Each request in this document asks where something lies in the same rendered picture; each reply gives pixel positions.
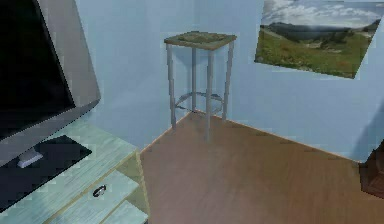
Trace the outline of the dark brown wooden furniture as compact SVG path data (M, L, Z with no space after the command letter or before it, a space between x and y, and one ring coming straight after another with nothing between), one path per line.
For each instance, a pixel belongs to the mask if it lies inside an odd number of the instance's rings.
M361 190L384 199L384 140L359 164Z

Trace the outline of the tall grey metal stool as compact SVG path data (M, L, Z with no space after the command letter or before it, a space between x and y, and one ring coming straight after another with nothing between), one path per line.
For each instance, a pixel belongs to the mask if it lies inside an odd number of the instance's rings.
M236 35L218 34L200 31L189 31L176 36L168 37L164 40L166 46L166 61L169 86L169 100L171 112L171 128L176 129L176 110L187 110L196 113L196 101L198 96L205 98L205 140L210 140L211 117L218 112L222 113L221 119L227 119L228 101L232 74L234 42ZM192 90L183 94L179 99L175 98L174 90L174 72L173 72L173 54L172 47L187 47L192 52ZM216 50L228 46L228 56L225 73L224 96L214 94L213 90L213 74L214 74L214 53ZM198 92L197 84L197 50L206 50L208 52L208 65L206 76L206 91Z

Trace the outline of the pale green chest of drawers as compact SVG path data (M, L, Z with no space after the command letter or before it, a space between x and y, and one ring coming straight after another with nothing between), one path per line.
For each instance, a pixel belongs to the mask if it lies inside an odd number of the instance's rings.
M37 151L29 167L0 168L0 224L148 224L137 147L77 120Z

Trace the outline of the grey television set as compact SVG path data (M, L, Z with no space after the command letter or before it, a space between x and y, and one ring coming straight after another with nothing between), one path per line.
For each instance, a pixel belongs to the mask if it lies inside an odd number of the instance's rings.
M56 133L100 98L76 0L0 0L0 213L90 155Z

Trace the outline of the landscape picture on wall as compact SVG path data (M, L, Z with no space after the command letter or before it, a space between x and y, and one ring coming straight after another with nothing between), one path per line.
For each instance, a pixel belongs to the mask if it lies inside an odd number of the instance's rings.
M353 79L383 18L384 1L265 0L255 61Z

